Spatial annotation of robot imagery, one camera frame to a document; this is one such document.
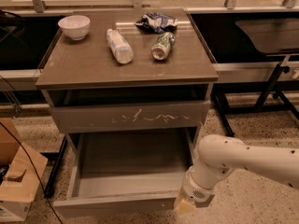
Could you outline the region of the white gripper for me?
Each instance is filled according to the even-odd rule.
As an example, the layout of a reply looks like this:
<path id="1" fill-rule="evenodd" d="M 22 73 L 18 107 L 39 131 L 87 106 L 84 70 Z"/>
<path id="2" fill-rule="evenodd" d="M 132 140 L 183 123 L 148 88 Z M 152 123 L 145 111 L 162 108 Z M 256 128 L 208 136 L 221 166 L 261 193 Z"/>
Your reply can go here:
<path id="1" fill-rule="evenodd" d="M 204 189 L 192 177 L 193 169 L 189 168 L 182 181 L 182 191 L 174 201 L 174 211 L 187 214 L 196 208 L 196 203 L 205 203 L 214 197 L 213 189 Z"/>

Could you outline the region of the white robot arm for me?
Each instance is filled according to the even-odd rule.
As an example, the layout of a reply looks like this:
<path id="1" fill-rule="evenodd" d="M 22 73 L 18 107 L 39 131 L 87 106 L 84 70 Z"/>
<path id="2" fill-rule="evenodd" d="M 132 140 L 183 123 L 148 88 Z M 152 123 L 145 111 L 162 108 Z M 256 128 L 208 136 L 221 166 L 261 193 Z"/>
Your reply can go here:
<path id="1" fill-rule="evenodd" d="M 235 169 L 299 189 L 298 149 L 248 146 L 234 137 L 210 134 L 200 140 L 195 153 L 174 201 L 174 211 L 179 214 L 208 206 L 215 186 Z"/>

